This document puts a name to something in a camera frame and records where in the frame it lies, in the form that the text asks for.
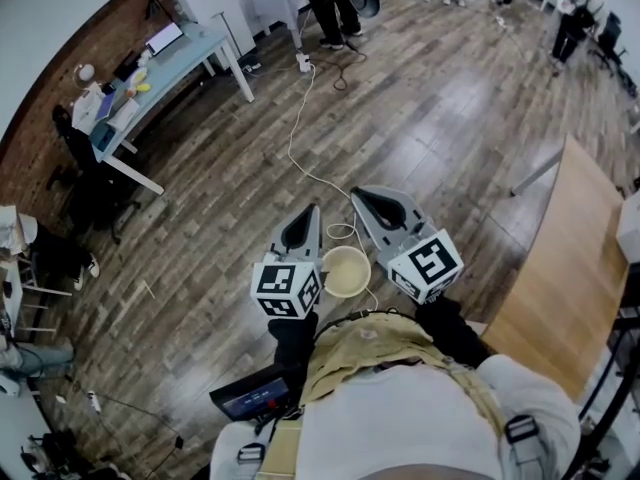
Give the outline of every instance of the beige bowl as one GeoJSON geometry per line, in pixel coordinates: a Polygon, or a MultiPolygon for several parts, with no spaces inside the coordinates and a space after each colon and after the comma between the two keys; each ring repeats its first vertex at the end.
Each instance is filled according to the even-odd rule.
{"type": "Polygon", "coordinates": [[[355,247],[342,245],[324,255],[322,270],[328,272],[324,289],[334,297],[349,299],[362,293],[371,279],[371,264],[355,247]]]}

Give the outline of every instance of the office chair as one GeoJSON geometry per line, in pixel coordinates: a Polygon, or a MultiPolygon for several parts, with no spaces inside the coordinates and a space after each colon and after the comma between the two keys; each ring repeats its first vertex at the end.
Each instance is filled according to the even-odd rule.
{"type": "Polygon", "coordinates": [[[627,53],[626,49],[619,54],[615,51],[616,44],[622,33],[620,23],[620,18],[616,14],[610,13],[604,31],[598,37],[598,49],[589,50],[590,55],[595,55],[600,59],[600,69],[609,70],[611,78],[615,73],[610,61],[619,68],[622,65],[620,57],[627,53]]]}
{"type": "Polygon", "coordinates": [[[73,186],[70,201],[62,211],[74,224],[71,238],[82,235],[93,224],[99,230],[110,229],[113,241],[120,244],[116,221],[129,206],[140,209],[140,203],[129,200],[135,186],[119,172],[96,160],[91,142],[86,134],[71,126],[71,116],[63,107],[56,105],[51,117],[80,171],[78,175],[57,166],[47,183],[47,190],[56,181],[63,186],[73,186]]]}

